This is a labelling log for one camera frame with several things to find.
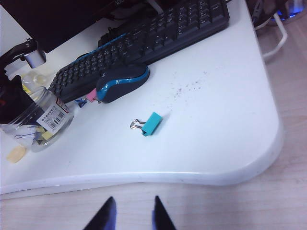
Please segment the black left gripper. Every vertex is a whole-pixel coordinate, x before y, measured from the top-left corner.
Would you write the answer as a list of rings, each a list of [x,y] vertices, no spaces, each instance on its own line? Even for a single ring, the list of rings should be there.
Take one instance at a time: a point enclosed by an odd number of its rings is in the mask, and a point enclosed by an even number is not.
[[[23,113],[34,101],[23,90],[20,76],[9,80],[5,71],[0,72],[0,121],[11,122]]]

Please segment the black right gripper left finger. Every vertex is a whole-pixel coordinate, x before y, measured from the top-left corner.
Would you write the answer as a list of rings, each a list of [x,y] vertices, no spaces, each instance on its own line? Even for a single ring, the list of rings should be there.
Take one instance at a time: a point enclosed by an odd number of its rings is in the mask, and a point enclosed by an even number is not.
[[[101,206],[84,230],[114,230],[116,228],[117,206],[111,196]]]

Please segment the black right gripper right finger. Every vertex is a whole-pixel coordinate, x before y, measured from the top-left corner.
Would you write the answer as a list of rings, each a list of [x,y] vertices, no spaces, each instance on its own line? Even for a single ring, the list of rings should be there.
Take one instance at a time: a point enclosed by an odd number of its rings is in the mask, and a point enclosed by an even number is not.
[[[154,209],[152,211],[153,230],[176,230],[176,227],[166,211],[159,196],[155,196]]]

